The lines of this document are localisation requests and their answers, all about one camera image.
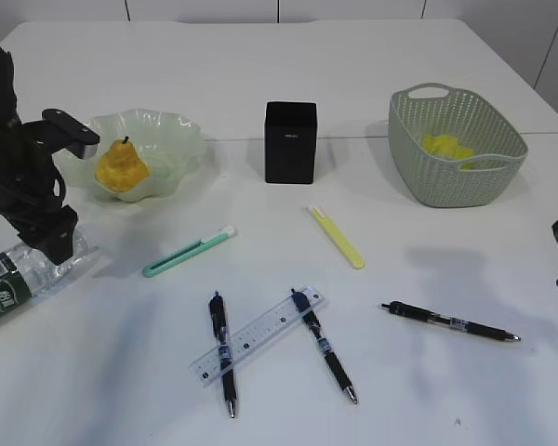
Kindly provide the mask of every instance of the black pen holder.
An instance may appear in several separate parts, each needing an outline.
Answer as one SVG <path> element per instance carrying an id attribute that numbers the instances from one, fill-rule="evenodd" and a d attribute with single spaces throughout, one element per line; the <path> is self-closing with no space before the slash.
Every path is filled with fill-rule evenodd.
<path id="1" fill-rule="evenodd" d="M 317 128 L 316 104 L 267 102 L 264 123 L 267 183 L 313 183 Z"/>

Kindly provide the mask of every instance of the basket handle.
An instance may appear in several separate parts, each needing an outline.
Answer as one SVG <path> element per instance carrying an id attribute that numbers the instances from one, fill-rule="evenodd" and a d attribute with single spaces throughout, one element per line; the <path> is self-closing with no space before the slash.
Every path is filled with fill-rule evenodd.
<path id="1" fill-rule="evenodd" d="M 446 94 L 444 96 L 440 97 L 440 98 L 446 98 L 448 95 L 450 95 L 455 90 L 455 88 L 453 88 L 452 86 L 448 86 L 448 85 L 444 85 L 444 84 L 438 84 L 437 82 L 427 82 L 425 84 L 418 84 L 418 85 L 411 86 L 407 90 L 403 90 L 401 93 L 406 95 L 411 100 L 428 99 L 428 98 L 411 98 L 409 96 L 410 93 L 412 93 L 414 91 L 417 91 L 417 90 L 421 90 L 423 88 L 439 88 L 441 90 L 445 90 Z"/>
<path id="2" fill-rule="evenodd" d="M 448 162 L 456 166 L 459 172 L 483 172 L 483 171 L 508 169 L 509 166 L 511 165 L 512 160 L 514 160 L 514 158 L 511 156 L 498 155 L 495 153 L 486 153 L 484 155 L 475 155 L 472 156 L 471 158 L 465 158 L 464 160 L 455 160 L 455 161 L 451 160 Z M 462 169 L 461 168 L 464 164 L 475 163 L 477 161 L 500 161 L 504 163 L 504 165 L 500 167 L 493 167 L 491 169 Z"/>

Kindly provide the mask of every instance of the plastic water bottle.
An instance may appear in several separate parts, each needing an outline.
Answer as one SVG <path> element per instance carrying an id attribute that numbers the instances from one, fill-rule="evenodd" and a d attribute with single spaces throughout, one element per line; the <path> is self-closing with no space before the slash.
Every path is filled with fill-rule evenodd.
<path id="1" fill-rule="evenodd" d="M 25 243 L 0 253 L 0 317 L 54 286 L 97 250 L 83 235 L 83 230 L 77 228 L 73 235 L 73 256 L 61 265 L 54 265 L 44 253 Z"/>

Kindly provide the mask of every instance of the woven plastic basket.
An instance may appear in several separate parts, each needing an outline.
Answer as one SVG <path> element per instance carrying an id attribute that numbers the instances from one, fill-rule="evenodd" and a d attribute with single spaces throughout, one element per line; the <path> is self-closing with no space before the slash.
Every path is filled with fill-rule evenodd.
<path id="1" fill-rule="evenodd" d="M 446 91 L 440 98 L 411 98 L 421 88 Z M 470 147 L 472 158 L 449 161 L 420 146 L 425 135 L 448 134 Z M 488 204 L 509 185 L 527 156 L 527 145 L 485 99 L 442 84 L 421 84 L 392 95 L 389 143 L 394 162 L 413 195 L 433 207 Z M 472 168 L 461 168 L 471 163 Z"/>

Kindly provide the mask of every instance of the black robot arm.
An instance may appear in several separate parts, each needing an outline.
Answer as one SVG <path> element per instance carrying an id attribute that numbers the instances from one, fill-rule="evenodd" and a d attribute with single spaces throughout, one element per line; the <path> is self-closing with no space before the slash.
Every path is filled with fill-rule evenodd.
<path id="1" fill-rule="evenodd" d="M 66 185 L 52 154 L 95 154 L 100 137 L 64 111 L 44 110 L 23 124 L 17 115 L 14 65 L 0 47 L 0 215 L 19 237 L 59 265 L 73 254 L 74 210 L 63 205 Z"/>

